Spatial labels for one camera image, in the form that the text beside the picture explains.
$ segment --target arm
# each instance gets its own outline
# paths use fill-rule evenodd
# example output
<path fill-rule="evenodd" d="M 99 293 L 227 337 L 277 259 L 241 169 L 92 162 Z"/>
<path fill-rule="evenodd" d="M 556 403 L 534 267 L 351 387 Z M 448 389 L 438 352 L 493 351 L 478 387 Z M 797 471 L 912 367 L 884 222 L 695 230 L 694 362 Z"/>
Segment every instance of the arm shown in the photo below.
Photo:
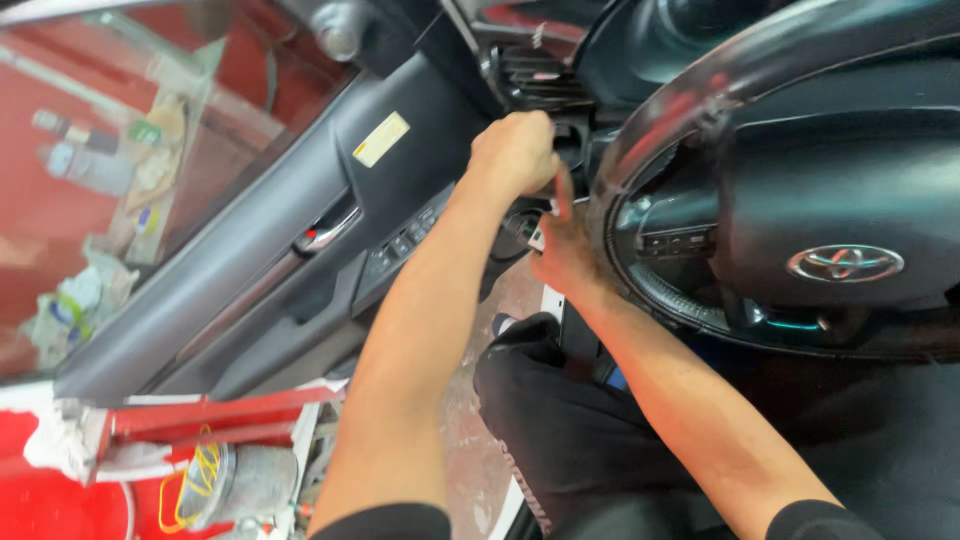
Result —
<path fill-rule="evenodd" d="M 444 390 L 467 346 L 500 220 L 517 196 L 555 174 L 552 141 L 539 111 L 511 114 L 473 141 L 466 175 L 373 323 L 308 536 L 383 504 L 444 507 Z"/>
<path fill-rule="evenodd" d="M 600 277 L 568 187 L 543 216 L 534 274 L 563 293 L 623 371 L 650 425 L 742 540 L 762 540 L 790 503 L 839 504 L 783 437 L 729 383 Z"/>

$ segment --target airbag cover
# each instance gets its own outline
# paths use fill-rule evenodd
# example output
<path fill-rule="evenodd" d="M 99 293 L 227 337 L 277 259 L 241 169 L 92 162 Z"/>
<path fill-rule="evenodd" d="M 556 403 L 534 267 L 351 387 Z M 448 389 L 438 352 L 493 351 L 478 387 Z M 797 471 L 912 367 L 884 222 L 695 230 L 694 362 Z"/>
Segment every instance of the airbag cover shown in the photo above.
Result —
<path fill-rule="evenodd" d="M 721 168 L 717 279 L 771 306 L 944 304 L 960 282 L 960 137 L 788 142 Z"/>

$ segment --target toyota logo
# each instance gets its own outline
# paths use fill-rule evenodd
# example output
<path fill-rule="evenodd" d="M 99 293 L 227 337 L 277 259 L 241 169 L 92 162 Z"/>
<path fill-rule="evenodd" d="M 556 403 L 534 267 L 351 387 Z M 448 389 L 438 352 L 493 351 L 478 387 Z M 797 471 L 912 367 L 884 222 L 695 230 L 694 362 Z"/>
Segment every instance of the toyota logo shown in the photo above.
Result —
<path fill-rule="evenodd" d="M 799 252 L 786 263 L 786 269 L 817 282 L 872 282 L 903 270 L 903 257 L 874 246 L 822 246 Z"/>

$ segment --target hand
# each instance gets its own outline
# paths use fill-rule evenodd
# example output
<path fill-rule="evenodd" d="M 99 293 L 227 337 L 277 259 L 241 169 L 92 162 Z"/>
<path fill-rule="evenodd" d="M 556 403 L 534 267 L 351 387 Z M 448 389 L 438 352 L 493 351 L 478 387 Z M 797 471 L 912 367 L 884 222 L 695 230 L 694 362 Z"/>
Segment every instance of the hand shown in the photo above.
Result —
<path fill-rule="evenodd" d="M 553 123 L 546 112 L 513 112 L 473 140 L 461 184 L 482 188 L 511 203 L 544 187 L 560 164 L 553 152 Z"/>
<path fill-rule="evenodd" d="M 596 265 L 583 221 L 573 214 L 573 183 L 565 166 L 555 182 L 560 215 L 546 213 L 540 218 L 543 255 L 532 255 L 531 269 L 538 280 L 576 306 L 585 296 L 611 286 Z"/>

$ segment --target car door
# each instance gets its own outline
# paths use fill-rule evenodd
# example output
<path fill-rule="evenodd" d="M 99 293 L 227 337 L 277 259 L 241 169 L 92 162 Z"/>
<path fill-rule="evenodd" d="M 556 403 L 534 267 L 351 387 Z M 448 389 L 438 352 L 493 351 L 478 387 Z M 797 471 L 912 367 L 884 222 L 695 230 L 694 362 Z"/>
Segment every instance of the car door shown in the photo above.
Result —
<path fill-rule="evenodd" d="M 327 2 L 110 4 L 0 12 L 0 375 L 117 406 L 348 374 L 500 113 L 466 45 L 427 1 L 363 3 L 353 62 Z"/>

